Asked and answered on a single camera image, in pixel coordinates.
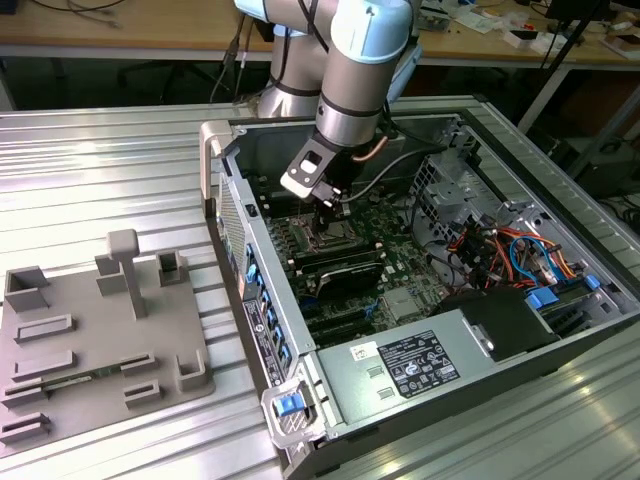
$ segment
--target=blue latch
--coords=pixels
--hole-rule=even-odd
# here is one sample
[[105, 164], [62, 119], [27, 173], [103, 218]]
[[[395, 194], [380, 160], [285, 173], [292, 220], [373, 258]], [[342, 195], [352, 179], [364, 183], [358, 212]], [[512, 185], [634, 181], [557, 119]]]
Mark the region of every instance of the blue latch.
[[253, 281], [256, 279], [256, 273], [258, 273], [258, 267], [254, 263], [249, 267], [249, 271], [245, 275], [247, 282], [253, 283]]
[[527, 297], [529, 304], [536, 310], [540, 310], [542, 307], [551, 305], [558, 301], [556, 294], [551, 291], [549, 287], [536, 288], [529, 293]]
[[289, 353], [289, 347], [287, 347], [286, 345], [283, 345], [281, 348], [282, 351], [282, 359], [284, 360], [285, 364], [288, 364], [289, 360], [291, 360], [291, 354]]
[[305, 409], [304, 399], [299, 393], [278, 398], [274, 401], [274, 404], [279, 417], [301, 412]]
[[276, 323], [276, 314], [272, 308], [267, 310], [267, 322], [268, 322], [269, 328], [273, 328], [273, 326]]
[[587, 275], [584, 277], [584, 282], [591, 290], [597, 290], [600, 288], [600, 280], [598, 280], [595, 275]]
[[278, 325], [275, 328], [274, 337], [275, 337], [276, 345], [278, 344], [278, 342], [280, 342], [280, 340], [284, 338], [284, 334], [282, 333], [282, 329], [280, 328], [280, 325]]

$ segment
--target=sticker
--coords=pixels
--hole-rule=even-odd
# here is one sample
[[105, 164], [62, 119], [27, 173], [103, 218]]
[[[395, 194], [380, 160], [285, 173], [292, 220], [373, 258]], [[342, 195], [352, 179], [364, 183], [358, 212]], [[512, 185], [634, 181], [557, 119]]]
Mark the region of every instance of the sticker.
[[405, 398], [460, 378], [432, 330], [383, 345], [378, 352], [400, 395]]
[[273, 347], [269, 340], [269, 332], [264, 328], [258, 303], [255, 300], [244, 302], [244, 311], [253, 333], [258, 354], [260, 355], [260, 362], [267, 372], [269, 386], [280, 385], [284, 381], [284, 376], [280, 371], [277, 358], [273, 353]]
[[356, 362], [369, 357], [378, 356], [378, 344], [376, 342], [361, 343], [355, 347], [351, 347], [351, 355]]

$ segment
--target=warning label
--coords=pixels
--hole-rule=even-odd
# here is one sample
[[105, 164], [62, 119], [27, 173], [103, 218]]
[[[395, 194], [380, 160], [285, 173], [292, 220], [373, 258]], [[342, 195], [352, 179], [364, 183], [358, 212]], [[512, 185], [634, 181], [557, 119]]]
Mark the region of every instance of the warning label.
[[378, 352], [405, 398], [460, 378], [432, 330], [383, 345]]

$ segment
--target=wooden table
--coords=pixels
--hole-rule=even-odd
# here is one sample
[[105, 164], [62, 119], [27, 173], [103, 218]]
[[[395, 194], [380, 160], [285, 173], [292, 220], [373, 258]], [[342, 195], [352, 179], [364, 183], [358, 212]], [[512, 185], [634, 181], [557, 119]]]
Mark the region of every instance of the wooden table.
[[[65, 5], [62, 0], [42, 1]], [[527, 12], [539, 30], [546, 30], [549, 22], [513, 0], [493, 9], [501, 13]], [[113, 11], [122, 28], [110, 28], [22, 0], [15, 16], [0, 16], [0, 57], [220, 60], [240, 18], [233, 0], [127, 0], [113, 7]], [[241, 45], [248, 23], [245, 22]], [[585, 36], [585, 43], [574, 47], [523, 118], [519, 125], [523, 130], [531, 126], [569, 71], [640, 70], [640, 62], [629, 62], [602, 45], [602, 34]], [[424, 50], [422, 65], [538, 68], [543, 57], [531, 50], [515, 49], [502, 40], [501, 32], [482, 35], [455, 22], [447, 33], [422, 32], [420, 44]], [[248, 60], [270, 59], [271, 44], [264, 42], [254, 29]], [[0, 110], [2, 102], [0, 76]]]

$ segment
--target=metal workbench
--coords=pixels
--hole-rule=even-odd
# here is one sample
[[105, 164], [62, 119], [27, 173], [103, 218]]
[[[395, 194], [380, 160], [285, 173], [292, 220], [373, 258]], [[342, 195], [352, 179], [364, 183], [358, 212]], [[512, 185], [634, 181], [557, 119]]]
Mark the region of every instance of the metal workbench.
[[[597, 203], [540, 164], [540, 152], [510, 134], [490, 105], [472, 97], [430, 102], [472, 109], [640, 275], [635, 237], [613, 232]], [[179, 248], [188, 260], [216, 381], [209, 397], [4, 458], [0, 478], [281, 478], [198, 190], [200, 124], [248, 115], [229, 106], [188, 106], [0, 116], [1, 275], [32, 264], [47, 275], [92, 268], [94, 255], [104, 253], [104, 234], [123, 227], [138, 230], [143, 255]], [[493, 161], [481, 155], [487, 164]], [[517, 194], [517, 184], [492, 180]], [[559, 372], [323, 478], [639, 478], [639, 327]]]

